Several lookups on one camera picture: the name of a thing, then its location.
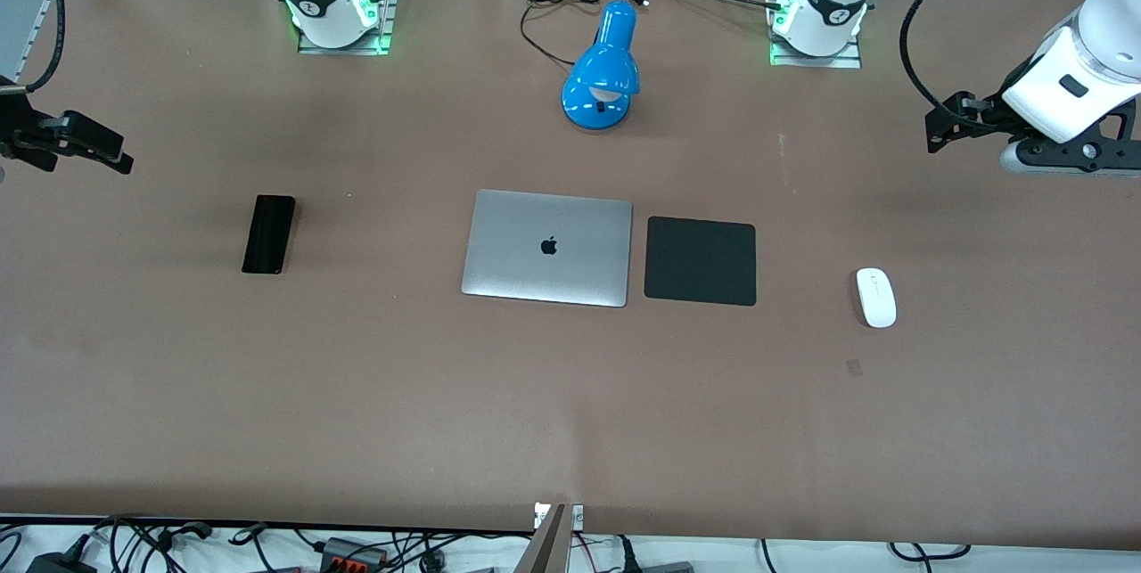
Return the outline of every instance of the computer mouse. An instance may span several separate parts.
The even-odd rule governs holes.
[[[864,321],[872,328],[888,328],[896,323],[896,293],[888,275],[880,268],[864,268],[856,273],[856,290]]]

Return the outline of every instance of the table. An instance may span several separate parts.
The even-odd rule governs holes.
[[[526,528],[564,499],[599,533],[1141,547],[1135,183],[926,154],[911,0],[875,0],[859,71],[652,1],[642,94],[584,134],[523,0],[402,0],[374,59],[294,55],[274,0],[68,0],[37,103],[137,163],[6,166],[3,507]],[[1079,1],[930,0],[915,62],[989,94]],[[529,31],[574,57],[596,13]],[[484,187],[631,200],[629,305],[461,294]],[[299,201],[281,276],[238,272],[259,193]],[[650,216],[754,224],[759,304],[645,298]]]

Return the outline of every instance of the desk lamp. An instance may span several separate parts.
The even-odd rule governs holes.
[[[602,9],[594,45],[570,68],[563,86],[563,112],[575,126],[605,130],[626,118],[630,97],[641,89],[638,64],[630,54],[638,16],[616,0]]]

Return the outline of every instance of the black mouse pad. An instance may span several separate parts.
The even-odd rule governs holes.
[[[756,305],[756,229],[748,224],[650,217],[646,297]]]

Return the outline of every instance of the silver laptop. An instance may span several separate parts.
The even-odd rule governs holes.
[[[621,308],[632,218],[629,201],[480,189],[463,292]]]

